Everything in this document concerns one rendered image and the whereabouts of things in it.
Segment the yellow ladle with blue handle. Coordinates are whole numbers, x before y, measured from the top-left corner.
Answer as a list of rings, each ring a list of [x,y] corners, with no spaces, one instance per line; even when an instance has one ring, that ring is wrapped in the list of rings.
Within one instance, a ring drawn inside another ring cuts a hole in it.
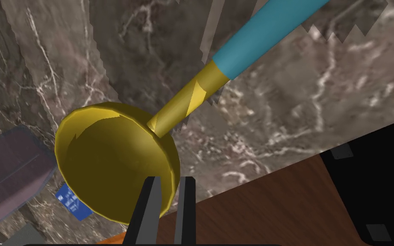
[[[93,212],[129,225],[145,179],[159,176],[162,217],[182,177],[170,130],[328,2],[268,0],[155,115],[118,102],[72,111],[55,142],[66,184]]]

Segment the blue card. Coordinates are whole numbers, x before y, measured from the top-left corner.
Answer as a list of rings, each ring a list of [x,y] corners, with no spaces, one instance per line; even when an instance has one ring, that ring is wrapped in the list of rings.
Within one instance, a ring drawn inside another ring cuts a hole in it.
[[[78,221],[83,221],[94,213],[88,206],[77,198],[65,182],[58,187],[55,197]]]

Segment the black appliance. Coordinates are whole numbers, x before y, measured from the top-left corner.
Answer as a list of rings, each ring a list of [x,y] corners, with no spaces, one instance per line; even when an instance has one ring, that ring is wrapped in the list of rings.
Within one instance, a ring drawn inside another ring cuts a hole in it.
[[[394,123],[320,157],[361,240],[394,246]]]

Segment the purple translucent box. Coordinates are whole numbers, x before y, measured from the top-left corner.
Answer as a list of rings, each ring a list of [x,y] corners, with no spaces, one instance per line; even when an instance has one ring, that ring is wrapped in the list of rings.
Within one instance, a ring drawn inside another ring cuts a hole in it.
[[[0,222],[39,194],[56,168],[54,152],[25,125],[0,134]]]

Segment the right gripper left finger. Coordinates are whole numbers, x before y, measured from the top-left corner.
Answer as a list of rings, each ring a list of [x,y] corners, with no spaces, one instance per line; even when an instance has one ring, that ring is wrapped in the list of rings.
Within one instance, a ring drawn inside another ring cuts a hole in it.
[[[156,244],[161,204],[160,177],[147,177],[123,240],[124,245]]]

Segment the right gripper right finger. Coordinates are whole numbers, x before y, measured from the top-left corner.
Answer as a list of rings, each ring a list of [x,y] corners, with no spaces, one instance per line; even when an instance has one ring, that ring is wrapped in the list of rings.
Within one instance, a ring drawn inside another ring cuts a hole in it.
[[[180,178],[174,244],[196,244],[196,183],[192,176]]]

